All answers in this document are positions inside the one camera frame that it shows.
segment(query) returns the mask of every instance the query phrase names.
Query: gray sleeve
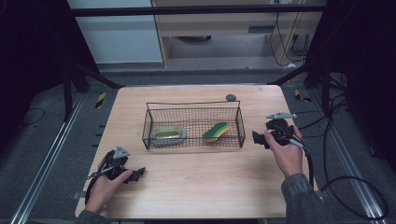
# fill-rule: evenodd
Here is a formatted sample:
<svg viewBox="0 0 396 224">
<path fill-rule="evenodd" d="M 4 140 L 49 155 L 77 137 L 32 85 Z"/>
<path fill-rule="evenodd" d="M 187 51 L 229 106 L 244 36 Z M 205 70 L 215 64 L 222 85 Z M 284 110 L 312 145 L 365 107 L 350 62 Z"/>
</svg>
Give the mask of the gray sleeve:
<svg viewBox="0 0 396 224">
<path fill-rule="evenodd" d="M 305 175 L 292 175 L 282 184 L 287 223 L 332 223 L 323 201 Z"/>
<path fill-rule="evenodd" d="M 111 224 L 111 221 L 94 212 L 83 210 L 79 214 L 75 224 Z"/>
</svg>

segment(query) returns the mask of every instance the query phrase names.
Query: handheld controller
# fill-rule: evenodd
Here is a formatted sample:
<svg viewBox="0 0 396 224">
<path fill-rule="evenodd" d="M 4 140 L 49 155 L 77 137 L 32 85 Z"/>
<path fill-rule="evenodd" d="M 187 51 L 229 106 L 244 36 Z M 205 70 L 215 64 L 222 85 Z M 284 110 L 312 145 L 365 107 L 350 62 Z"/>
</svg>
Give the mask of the handheld controller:
<svg viewBox="0 0 396 224">
<path fill-rule="evenodd" d="M 90 176 L 87 177 L 87 179 L 90 179 L 91 182 L 85 194 L 85 204 L 87 204 L 88 200 L 90 199 L 91 190 L 97 178 L 101 175 L 106 175 L 107 178 L 110 180 L 117 178 L 123 172 L 127 171 L 124 165 L 125 162 L 128 161 L 128 157 L 130 155 L 131 153 L 121 146 L 117 146 L 116 149 L 107 152 L 107 154 L 99 164 L 98 171 L 92 173 Z M 138 169 L 137 171 L 133 170 L 132 174 L 123 183 L 128 184 L 130 181 L 138 181 L 140 176 L 145 173 L 145 170 L 146 167 Z"/>
<path fill-rule="evenodd" d="M 286 146 L 290 143 L 290 139 L 294 135 L 293 126 L 288 124 L 285 120 L 286 118 L 297 118 L 296 115 L 285 114 L 279 112 L 277 114 L 267 116 L 268 119 L 272 119 L 265 123 L 265 126 L 268 130 L 271 131 L 271 135 L 275 138 L 275 140 L 281 145 Z M 255 131 L 252 132 L 253 141 L 255 144 L 264 145 L 266 149 L 269 149 L 267 141 L 265 140 L 263 133 L 257 133 Z"/>
</svg>

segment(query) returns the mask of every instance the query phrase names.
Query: yellow sponge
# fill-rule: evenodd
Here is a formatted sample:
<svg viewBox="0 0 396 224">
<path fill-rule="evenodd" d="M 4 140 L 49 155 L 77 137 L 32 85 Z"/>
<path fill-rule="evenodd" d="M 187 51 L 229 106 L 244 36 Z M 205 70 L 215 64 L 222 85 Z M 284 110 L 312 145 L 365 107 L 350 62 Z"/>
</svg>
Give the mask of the yellow sponge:
<svg viewBox="0 0 396 224">
<path fill-rule="evenodd" d="M 227 122 L 219 122 L 209 131 L 203 134 L 203 138 L 208 141 L 216 141 L 222 134 L 230 129 L 230 124 Z"/>
</svg>

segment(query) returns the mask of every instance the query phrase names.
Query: black metal bar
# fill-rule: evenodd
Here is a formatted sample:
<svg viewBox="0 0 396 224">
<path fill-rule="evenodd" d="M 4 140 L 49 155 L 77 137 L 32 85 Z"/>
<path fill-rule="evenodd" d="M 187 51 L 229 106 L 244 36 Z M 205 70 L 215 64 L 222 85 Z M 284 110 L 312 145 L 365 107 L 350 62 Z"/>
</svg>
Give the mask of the black metal bar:
<svg viewBox="0 0 396 224">
<path fill-rule="evenodd" d="M 120 7 L 120 8 L 79 8 L 52 10 L 49 15 L 74 17 L 143 16 L 176 14 L 217 14 L 217 13 L 267 13 L 267 12 L 315 12 L 340 9 L 342 6 L 315 5 L 231 5 L 192 7 Z"/>
<path fill-rule="evenodd" d="M 323 76 L 322 76 L 322 108 L 326 115 L 329 115 L 330 108 L 330 66 L 325 62 L 323 66 Z"/>
<path fill-rule="evenodd" d="M 105 77 L 102 77 L 101 75 L 99 75 L 97 73 L 94 73 L 93 71 L 91 71 L 90 69 L 86 68 L 85 66 L 83 66 L 81 64 L 75 64 L 75 67 L 77 69 L 79 69 L 80 71 L 82 71 L 83 73 L 85 73 L 86 75 L 95 78 L 96 80 L 104 83 L 105 85 L 107 85 L 108 87 L 110 87 L 112 89 L 120 89 L 122 87 L 125 87 L 124 85 L 119 85 L 115 82 L 108 80 Z"/>
<path fill-rule="evenodd" d="M 73 112 L 72 88 L 70 85 L 70 74 L 67 65 L 64 66 L 64 121 L 67 121 Z"/>
<path fill-rule="evenodd" d="M 283 83 L 291 80 L 292 78 L 299 76 L 301 73 L 309 71 L 311 66 L 312 66 L 312 63 L 310 63 L 310 61 L 307 61 L 306 64 L 303 64 L 302 66 L 294 69 L 293 71 L 289 72 L 287 75 L 285 75 L 285 76 L 283 76 L 283 77 L 281 77 L 281 78 L 279 78 L 279 79 L 277 79 L 275 81 L 268 82 L 267 85 L 280 86 Z"/>
</svg>

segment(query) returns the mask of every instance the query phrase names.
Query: metal wire basket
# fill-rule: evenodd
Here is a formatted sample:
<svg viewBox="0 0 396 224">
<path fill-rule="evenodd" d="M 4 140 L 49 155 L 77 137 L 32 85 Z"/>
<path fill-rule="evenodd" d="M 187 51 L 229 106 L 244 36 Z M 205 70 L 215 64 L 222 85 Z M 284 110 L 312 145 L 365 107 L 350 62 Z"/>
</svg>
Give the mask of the metal wire basket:
<svg viewBox="0 0 396 224">
<path fill-rule="evenodd" d="M 147 103 L 143 142 L 146 149 L 174 147 L 242 147 L 246 138 L 240 102 L 209 102 L 189 104 Z M 203 134 L 219 122 L 230 129 L 216 139 Z M 167 130 L 169 136 L 155 133 Z"/>
</svg>

